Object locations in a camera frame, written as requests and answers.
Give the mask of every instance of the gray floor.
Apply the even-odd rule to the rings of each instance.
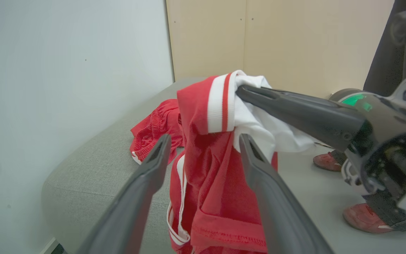
[[[335,253],[406,253],[406,233],[374,235],[346,224],[343,209],[364,200],[344,183],[339,172],[313,165],[314,155],[328,151],[329,148],[316,146],[300,154],[280,153],[278,170]]]

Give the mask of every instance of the gray upholstered surface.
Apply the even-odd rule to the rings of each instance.
[[[97,222],[138,164],[129,154],[130,129],[176,91],[203,78],[183,79],[142,103],[65,159],[47,178],[42,208],[54,237],[69,254]],[[163,187],[153,196],[141,253],[174,253],[166,223],[170,168]]]

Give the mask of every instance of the gray sofa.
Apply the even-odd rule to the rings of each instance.
[[[176,91],[203,78],[184,79],[142,103],[65,159],[47,178],[42,208],[50,230],[69,254],[97,222],[138,165],[129,154],[130,129]],[[372,235],[355,230],[342,217],[344,208],[364,202],[340,173],[316,168],[314,156],[330,151],[314,146],[303,153],[279,153],[278,170],[336,253],[406,253],[406,234]],[[163,187],[153,196],[142,238],[142,254],[172,254],[166,223],[171,164]]]

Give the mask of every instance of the beige cabinet door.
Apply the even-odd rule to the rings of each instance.
[[[244,71],[327,98],[362,89],[392,0],[247,0]]]
[[[245,0],[167,0],[175,80],[243,68]]]

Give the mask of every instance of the white wall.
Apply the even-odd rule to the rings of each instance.
[[[0,254],[52,238],[43,181],[172,83],[163,0],[0,0]]]

